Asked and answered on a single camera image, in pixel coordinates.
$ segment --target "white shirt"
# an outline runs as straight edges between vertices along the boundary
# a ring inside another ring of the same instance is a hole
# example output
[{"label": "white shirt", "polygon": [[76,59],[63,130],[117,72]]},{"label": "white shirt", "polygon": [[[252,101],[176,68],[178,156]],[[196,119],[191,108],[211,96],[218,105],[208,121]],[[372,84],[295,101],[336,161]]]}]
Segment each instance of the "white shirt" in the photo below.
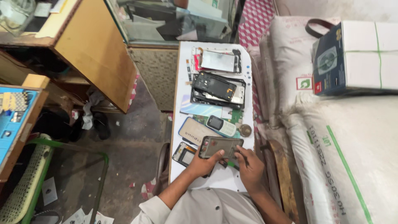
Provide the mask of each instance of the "white shirt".
[{"label": "white shirt", "polygon": [[173,210],[157,196],[139,207],[131,224],[264,224],[247,193],[228,189],[187,190]]}]

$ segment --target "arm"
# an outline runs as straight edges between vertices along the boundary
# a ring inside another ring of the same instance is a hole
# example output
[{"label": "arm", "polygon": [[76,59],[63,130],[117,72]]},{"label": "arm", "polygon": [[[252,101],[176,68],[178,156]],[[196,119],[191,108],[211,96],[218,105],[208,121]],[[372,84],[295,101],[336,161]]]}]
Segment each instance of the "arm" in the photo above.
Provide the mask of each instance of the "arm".
[{"label": "arm", "polygon": [[190,165],[162,193],[160,193],[159,198],[170,209],[173,209],[174,205],[194,180],[208,174],[214,168],[214,165],[222,159],[224,150],[218,151],[209,159],[201,159],[198,154],[199,150],[196,151]]},{"label": "arm", "polygon": [[256,204],[264,222],[267,224],[291,224],[292,221],[278,207],[261,184],[264,164],[252,150],[244,149],[238,145],[237,148],[240,153],[236,152],[235,156],[239,163],[240,178]]}]

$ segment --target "person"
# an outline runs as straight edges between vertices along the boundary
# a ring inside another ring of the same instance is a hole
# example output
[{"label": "person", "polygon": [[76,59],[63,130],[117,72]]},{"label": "person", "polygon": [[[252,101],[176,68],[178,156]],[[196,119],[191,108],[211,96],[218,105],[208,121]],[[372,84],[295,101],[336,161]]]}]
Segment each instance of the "person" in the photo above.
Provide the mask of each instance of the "person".
[{"label": "person", "polygon": [[261,184],[264,164],[252,150],[237,146],[235,156],[247,193],[228,189],[188,190],[196,179],[208,174],[224,150],[209,159],[196,151],[190,165],[163,191],[139,205],[131,224],[294,224]]}]

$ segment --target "product box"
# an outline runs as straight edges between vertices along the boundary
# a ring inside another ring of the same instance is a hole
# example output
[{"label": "product box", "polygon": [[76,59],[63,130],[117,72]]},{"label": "product box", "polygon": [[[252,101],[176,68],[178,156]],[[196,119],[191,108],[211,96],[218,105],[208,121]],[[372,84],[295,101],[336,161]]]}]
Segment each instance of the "product box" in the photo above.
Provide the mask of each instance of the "product box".
[{"label": "product box", "polygon": [[398,24],[342,21],[312,56],[316,95],[398,93]]}]

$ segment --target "white table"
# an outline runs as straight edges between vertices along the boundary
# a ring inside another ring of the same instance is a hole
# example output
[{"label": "white table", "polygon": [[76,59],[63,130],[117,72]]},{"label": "white table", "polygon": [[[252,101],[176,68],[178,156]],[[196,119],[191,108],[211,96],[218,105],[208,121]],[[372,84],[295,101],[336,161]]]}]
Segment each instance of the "white table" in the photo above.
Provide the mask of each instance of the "white table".
[{"label": "white table", "polygon": [[[181,41],[178,51],[178,68],[176,78],[176,96],[174,99],[174,117],[173,117],[173,133],[171,142],[171,156],[177,150],[178,145],[182,142],[182,137],[178,134],[179,129],[183,125],[184,121],[188,116],[187,114],[180,113],[182,96],[191,93],[191,85],[186,84],[189,81],[187,63],[186,60],[192,58],[192,47],[215,47],[215,48],[228,48],[228,49],[239,49],[241,52],[242,60],[242,75],[228,75],[225,77],[243,79],[246,82],[245,92],[245,108],[243,112],[243,124],[248,124],[252,130],[254,130],[253,124],[253,104],[252,104],[252,64],[249,54],[246,50],[238,44],[226,44],[226,43],[202,43],[202,42],[190,42]],[[246,149],[254,149],[254,132],[247,137],[241,137],[244,139],[243,147]],[[170,182],[173,182],[177,176],[185,169],[185,167],[173,159],[170,164],[169,178]],[[228,166],[224,168],[220,164],[216,164],[210,177],[198,178],[189,187],[189,189],[199,189],[204,187],[212,188],[225,188],[233,191],[246,192],[240,175],[237,170]]]}]

